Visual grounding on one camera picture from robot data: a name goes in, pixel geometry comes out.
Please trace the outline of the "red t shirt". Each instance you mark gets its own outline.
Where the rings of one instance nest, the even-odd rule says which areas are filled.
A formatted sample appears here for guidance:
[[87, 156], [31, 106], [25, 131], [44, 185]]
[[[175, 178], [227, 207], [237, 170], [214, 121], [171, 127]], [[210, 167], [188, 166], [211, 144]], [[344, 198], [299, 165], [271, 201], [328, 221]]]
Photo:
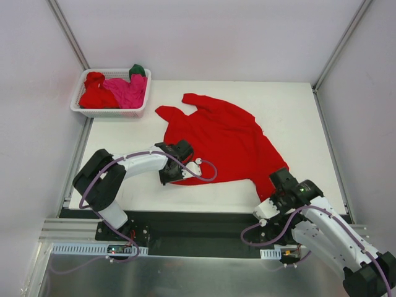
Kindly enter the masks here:
[[85, 93], [81, 96], [79, 106], [85, 109], [119, 108], [113, 93], [104, 88], [105, 76], [100, 72], [89, 72], [84, 82]]
[[201, 158], [202, 177], [216, 183], [249, 179], [261, 201], [275, 188], [270, 175], [288, 165], [278, 153], [255, 117], [224, 100], [186, 93], [182, 102], [197, 109], [190, 115], [173, 106], [159, 106], [155, 112], [168, 123], [164, 141], [188, 142], [194, 158]]

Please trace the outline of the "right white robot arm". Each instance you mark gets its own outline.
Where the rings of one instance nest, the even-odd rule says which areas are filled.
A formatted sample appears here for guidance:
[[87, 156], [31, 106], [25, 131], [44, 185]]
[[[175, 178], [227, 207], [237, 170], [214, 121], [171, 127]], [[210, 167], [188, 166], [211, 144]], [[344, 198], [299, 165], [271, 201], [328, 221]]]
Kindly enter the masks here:
[[380, 252], [359, 235], [312, 181], [298, 182], [287, 169], [270, 175], [275, 187], [267, 199], [285, 244], [302, 244], [343, 278], [348, 296], [391, 296], [395, 256]]

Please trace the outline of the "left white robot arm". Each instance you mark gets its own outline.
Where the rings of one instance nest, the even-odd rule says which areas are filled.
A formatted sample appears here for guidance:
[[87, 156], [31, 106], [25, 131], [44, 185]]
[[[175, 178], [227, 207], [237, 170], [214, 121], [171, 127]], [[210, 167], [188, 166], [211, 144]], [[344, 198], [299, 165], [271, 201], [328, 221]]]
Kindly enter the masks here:
[[157, 171], [165, 185], [200, 176], [200, 166], [192, 160], [194, 150], [185, 140], [177, 144], [156, 143], [130, 157], [97, 150], [75, 176], [72, 185], [93, 211], [110, 224], [109, 232], [123, 241], [131, 226], [125, 211], [116, 202], [124, 180], [149, 171]]

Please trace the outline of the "pink t shirt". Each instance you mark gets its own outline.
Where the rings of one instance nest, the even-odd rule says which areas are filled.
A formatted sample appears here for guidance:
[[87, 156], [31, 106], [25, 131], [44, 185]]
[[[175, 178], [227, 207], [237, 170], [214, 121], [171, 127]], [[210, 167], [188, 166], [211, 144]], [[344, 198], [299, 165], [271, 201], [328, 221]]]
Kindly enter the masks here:
[[121, 109], [138, 109], [144, 103], [148, 78], [133, 74], [128, 82], [123, 79], [106, 79], [104, 88], [111, 91]]

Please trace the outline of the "green t shirt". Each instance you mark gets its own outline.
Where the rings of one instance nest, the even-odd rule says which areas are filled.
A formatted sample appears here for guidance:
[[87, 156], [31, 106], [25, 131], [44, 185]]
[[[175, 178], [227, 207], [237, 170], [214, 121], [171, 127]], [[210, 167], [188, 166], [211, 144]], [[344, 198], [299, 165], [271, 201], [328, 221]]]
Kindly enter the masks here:
[[139, 64], [134, 64], [129, 69], [129, 78], [131, 78], [133, 75], [141, 75], [142, 77], [145, 77], [146, 76], [145, 69]]

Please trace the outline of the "white plastic basket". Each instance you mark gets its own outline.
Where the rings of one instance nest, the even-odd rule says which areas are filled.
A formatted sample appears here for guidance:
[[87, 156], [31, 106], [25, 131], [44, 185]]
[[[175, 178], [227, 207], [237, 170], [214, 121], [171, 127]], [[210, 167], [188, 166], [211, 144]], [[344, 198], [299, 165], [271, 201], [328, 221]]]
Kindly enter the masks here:
[[146, 68], [88, 69], [80, 75], [70, 108], [88, 118], [140, 118], [151, 80]]

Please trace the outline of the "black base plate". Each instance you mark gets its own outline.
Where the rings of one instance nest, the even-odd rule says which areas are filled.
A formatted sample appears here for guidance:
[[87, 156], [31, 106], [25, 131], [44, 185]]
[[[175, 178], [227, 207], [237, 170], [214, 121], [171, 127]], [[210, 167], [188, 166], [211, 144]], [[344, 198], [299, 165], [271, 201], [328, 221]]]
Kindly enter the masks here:
[[255, 227], [248, 213], [194, 213], [128, 211], [129, 222], [122, 230], [151, 256], [217, 257], [257, 259], [257, 243], [280, 234], [286, 218], [272, 226]]

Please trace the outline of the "aluminium frame rail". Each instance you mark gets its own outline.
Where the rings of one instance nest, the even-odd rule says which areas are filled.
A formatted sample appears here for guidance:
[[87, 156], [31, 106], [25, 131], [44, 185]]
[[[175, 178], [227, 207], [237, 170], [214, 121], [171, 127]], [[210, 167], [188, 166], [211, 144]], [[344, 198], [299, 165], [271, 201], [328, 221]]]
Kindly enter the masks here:
[[47, 218], [39, 242], [89, 243], [95, 240], [98, 219]]

